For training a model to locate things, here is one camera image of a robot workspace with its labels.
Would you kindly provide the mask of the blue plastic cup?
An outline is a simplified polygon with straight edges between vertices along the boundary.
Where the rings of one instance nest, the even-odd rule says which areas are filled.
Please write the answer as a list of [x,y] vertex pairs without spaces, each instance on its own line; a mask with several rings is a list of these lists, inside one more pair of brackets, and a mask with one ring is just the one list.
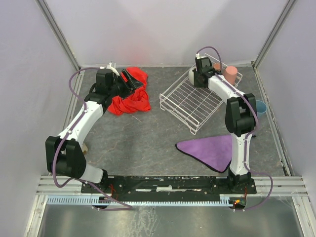
[[261,100],[256,100],[256,109],[257,109],[257,118],[260,118],[266,114],[267,105]]

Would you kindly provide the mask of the salmon pink ceramic mug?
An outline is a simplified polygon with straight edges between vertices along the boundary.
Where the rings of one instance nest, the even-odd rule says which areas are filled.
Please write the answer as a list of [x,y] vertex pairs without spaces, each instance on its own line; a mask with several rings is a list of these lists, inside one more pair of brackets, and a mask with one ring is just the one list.
[[213,64],[213,68],[216,72],[218,73],[222,73],[222,67],[221,67],[221,64],[220,63],[214,63]]

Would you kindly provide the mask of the beige cup behind arm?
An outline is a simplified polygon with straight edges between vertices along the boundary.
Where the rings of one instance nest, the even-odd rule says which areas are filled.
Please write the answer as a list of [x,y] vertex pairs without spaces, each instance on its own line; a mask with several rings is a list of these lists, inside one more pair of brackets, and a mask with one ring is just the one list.
[[83,152],[83,154],[85,155],[85,154],[87,154],[87,152],[88,152],[88,147],[86,146],[86,144],[85,143],[83,143],[82,144],[82,152]]

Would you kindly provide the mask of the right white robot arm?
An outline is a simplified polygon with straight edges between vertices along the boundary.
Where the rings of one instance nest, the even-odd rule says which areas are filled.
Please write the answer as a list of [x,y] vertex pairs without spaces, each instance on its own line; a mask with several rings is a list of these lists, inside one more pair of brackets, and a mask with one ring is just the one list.
[[195,57],[195,66],[189,72],[189,80],[194,87],[208,88],[225,102],[225,125],[232,136],[233,151],[229,176],[236,182],[249,180],[250,140],[258,125],[255,96],[235,88],[214,69],[209,57],[199,54]]

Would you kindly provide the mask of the cream ceramic mug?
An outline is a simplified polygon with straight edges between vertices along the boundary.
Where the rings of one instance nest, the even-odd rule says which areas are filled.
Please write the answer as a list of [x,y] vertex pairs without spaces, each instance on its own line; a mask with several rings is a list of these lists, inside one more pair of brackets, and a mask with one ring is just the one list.
[[190,69],[189,70],[189,72],[188,72],[188,77],[189,77],[189,82],[191,83],[191,85],[195,85],[194,84],[194,69],[195,68],[192,68],[192,69]]

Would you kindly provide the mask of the pink plastic tumbler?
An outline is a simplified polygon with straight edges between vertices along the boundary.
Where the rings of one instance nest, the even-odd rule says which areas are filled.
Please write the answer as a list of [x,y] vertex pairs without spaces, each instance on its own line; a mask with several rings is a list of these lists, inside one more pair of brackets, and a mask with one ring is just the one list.
[[231,85],[234,85],[235,84],[235,80],[236,80],[236,77],[237,77],[237,73],[238,73],[238,70],[236,67],[234,66],[228,66],[223,75],[225,77],[225,79],[231,84]]

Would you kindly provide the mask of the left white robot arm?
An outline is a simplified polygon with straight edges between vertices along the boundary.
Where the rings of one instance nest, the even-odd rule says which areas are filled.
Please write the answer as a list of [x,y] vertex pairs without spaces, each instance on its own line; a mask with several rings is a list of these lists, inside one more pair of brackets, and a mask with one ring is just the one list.
[[57,136],[45,142],[46,164],[53,177],[64,175],[95,184],[107,177],[107,172],[87,163],[82,147],[95,122],[108,110],[114,97],[125,99],[144,85],[132,68],[118,72],[112,66],[98,69],[96,82],[82,99],[82,107],[71,123]]

